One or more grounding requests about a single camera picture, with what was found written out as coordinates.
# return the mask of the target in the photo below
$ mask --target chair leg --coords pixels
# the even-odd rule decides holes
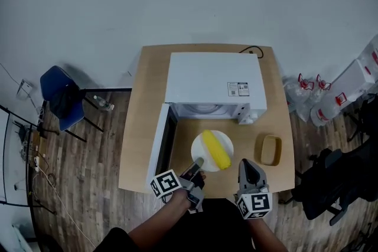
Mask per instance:
[[[295,171],[295,175],[296,175],[297,177],[299,177],[300,179],[302,178],[302,173],[300,173],[300,172],[298,172],[298,171]]]
[[[89,100],[87,97],[84,97],[84,100],[87,101],[89,104],[91,104],[95,109],[99,109],[91,100]]]
[[[76,139],[78,139],[78,140],[80,140],[80,141],[83,141],[84,143],[87,142],[87,140],[84,140],[83,138],[81,138],[80,136],[75,135],[74,133],[72,133],[72,132],[69,131],[69,130],[65,130],[65,132],[67,132],[69,135],[72,135],[72,136],[75,137]]]
[[[309,157],[308,157],[308,159],[310,160],[310,161],[316,161],[317,159],[318,159],[318,156],[317,155],[310,155]]]
[[[357,125],[357,127],[359,126],[360,122],[354,116],[352,116],[350,113],[348,113],[347,116],[354,122],[354,124]]]
[[[56,132],[55,130],[48,130],[48,129],[44,129],[44,128],[40,128],[40,130],[42,130],[43,132],[52,132],[52,133],[55,133],[57,136],[59,135],[59,132]]]
[[[101,132],[104,132],[103,129],[101,129],[100,127],[98,127],[96,124],[94,124],[91,120],[87,119],[86,117],[84,117],[84,120],[87,121],[89,124],[91,124],[94,128],[96,128],[97,130],[101,131]]]
[[[357,239],[360,238],[360,237],[362,237],[362,239],[361,239],[361,241],[359,242],[359,244],[354,248],[355,251],[360,251],[360,249],[362,248],[362,246],[367,242],[367,239],[368,239],[369,236],[370,236],[370,229],[371,229],[371,227],[372,227],[372,224],[371,224],[371,223],[368,223],[368,226],[369,226],[369,228],[367,229],[366,233],[364,233],[364,232],[362,232],[362,231],[360,230],[360,232],[359,232],[359,237],[357,237]]]
[[[338,209],[330,206],[330,207],[327,208],[327,211],[329,211],[330,213],[335,215],[335,216],[332,217],[332,219],[330,219],[330,226],[332,227],[334,224],[336,224],[344,216],[344,214],[347,212],[347,209],[338,210]]]
[[[288,204],[290,204],[293,200],[294,200],[294,197],[290,197],[290,199],[288,199],[287,201],[284,201],[283,199],[280,199],[280,200],[278,201],[278,203],[279,203],[280,205],[288,205]]]
[[[52,211],[52,210],[48,209],[46,206],[43,206],[43,204],[40,201],[36,200],[36,199],[35,199],[35,201],[36,201],[36,203],[38,203],[39,206],[41,206],[41,208],[46,209],[51,214],[57,215],[57,211]]]
[[[363,134],[363,132],[360,132],[360,142],[361,142],[361,145],[364,143],[364,134]]]
[[[347,139],[347,142],[349,143],[350,141],[352,141],[354,139],[354,137],[357,136],[359,133],[363,136],[363,134],[361,133],[359,127],[357,127],[356,131],[352,134],[352,136]]]

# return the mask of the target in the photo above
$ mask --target power cord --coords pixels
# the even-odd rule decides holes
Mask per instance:
[[[46,161],[46,159],[43,157],[43,155],[42,154],[40,154],[40,152],[39,151],[37,151],[36,150],[36,152],[41,156],[41,158],[45,161],[45,163],[46,163],[46,165],[47,165],[47,168],[46,168],[46,173],[47,173],[47,171],[48,171],[48,169],[49,169],[49,164],[48,164],[48,162]],[[52,181],[50,181],[48,184],[50,185],[50,184],[52,184],[53,186],[51,186],[51,187],[55,187],[56,185],[57,185],[57,177],[54,175],[54,174],[52,174],[52,173],[50,173],[50,174],[48,174],[47,175],[47,177],[48,177],[48,179],[49,180],[51,180],[52,179]]]
[[[249,46],[249,47],[246,47],[244,50],[239,51],[239,54],[242,53],[242,52],[244,52],[244,51],[246,51],[246,50],[249,50],[250,48],[258,48],[258,49],[260,50],[260,52],[261,52],[261,56],[260,56],[260,57],[258,56],[258,59],[261,59],[262,57],[264,57],[264,52],[263,52],[262,49],[261,49],[260,47],[258,47],[257,45],[251,45],[251,46]]]
[[[11,74],[10,74],[9,71],[5,68],[5,66],[3,66],[2,63],[0,63],[0,66],[5,70],[5,72],[6,72],[6,73],[8,74],[8,76],[13,80],[13,82],[16,83],[16,84],[18,85],[18,87],[20,87],[21,85],[19,84],[19,82],[17,82],[16,80],[14,80],[14,78],[11,76]],[[35,105],[33,99],[31,98],[31,96],[27,93],[27,91],[24,90],[22,87],[21,87],[21,89],[22,89],[22,90],[28,95],[28,98],[30,99],[30,102],[31,102],[31,104],[33,105],[33,107],[34,107],[35,111],[37,112],[38,116],[43,115],[43,114],[44,114],[44,108],[43,108],[42,106],[38,106],[38,107],[37,107],[37,106]]]
[[[44,176],[45,176],[45,178],[46,178],[46,180],[47,180],[47,182],[49,183],[49,185],[51,186],[51,187],[53,187],[53,189],[54,189],[54,191],[55,191],[55,193],[56,193],[56,195],[57,195],[57,197],[58,197],[58,199],[59,199],[59,201],[61,202],[61,204],[62,204],[62,206],[63,206],[63,208],[64,208],[64,210],[66,211],[66,213],[68,214],[68,216],[69,216],[69,218],[72,220],[72,222],[74,223],[74,225],[76,226],[76,228],[81,232],[81,234],[91,243],[91,245],[93,246],[93,248],[96,248],[96,246],[95,246],[95,244],[93,244],[93,242],[84,234],[84,232],[80,229],[80,227],[76,224],[76,222],[75,222],[75,220],[72,218],[72,216],[70,215],[70,213],[69,213],[69,211],[67,210],[67,208],[66,208],[66,206],[65,206],[65,204],[64,204],[64,202],[61,200],[61,198],[60,198],[60,196],[59,196],[59,193],[58,193],[58,191],[56,190],[56,187],[50,182],[50,180],[48,179],[48,176],[46,175],[46,173],[39,167],[39,166],[37,166],[38,168],[39,168],[39,170],[44,174]]]
[[[39,201],[40,199],[37,197],[37,194],[35,194],[35,190],[34,190],[34,180],[35,180],[37,175],[38,174],[34,175],[33,180],[31,181],[31,193],[33,193],[35,198]]]
[[[14,183],[14,185],[13,185],[14,189],[15,189],[15,190],[19,190],[18,187],[17,187],[17,185],[18,185],[19,183],[21,183],[22,181],[24,181],[24,180],[25,180],[25,178],[22,178],[22,179],[20,179],[18,182]]]

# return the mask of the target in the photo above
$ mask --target microwave door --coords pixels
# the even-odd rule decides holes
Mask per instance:
[[[159,120],[149,159],[146,189],[151,190],[150,183],[155,175],[170,168],[173,142],[177,128],[177,117],[169,104],[161,106]]]

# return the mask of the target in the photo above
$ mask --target white plate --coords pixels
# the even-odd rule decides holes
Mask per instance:
[[[232,162],[232,158],[234,155],[234,146],[232,145],[230,138],[227,135],[225,135],[223,132],[220,132],[218,130],[211,130],[211,132],[219,140],[219,142],[221,143],[224,150],[229,155]],[[198,158],[203,158],[204,163],[201,169],[204,171],[215,172],[215,171],[220,170],[217,164],[215,164],[213,157],[207,151],[205,144],[203,143],[202,133],[200,133],[194,139],[193,144],[191,145],[191,158],[193,159],[193,161],[195,161]]]

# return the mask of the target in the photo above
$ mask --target microwave label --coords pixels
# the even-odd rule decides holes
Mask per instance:
[[[237,90],[237,82],[227,82],[227,86],[229,88],[229,96],[230,97],[238,97],[239,91]]]
[[[247,82],[238,82],[237,89],[239,91],[240,96],[249,96],[249,89]]]
[[[247,82],[227,82],[230,97],[249,96],[249,88]]]

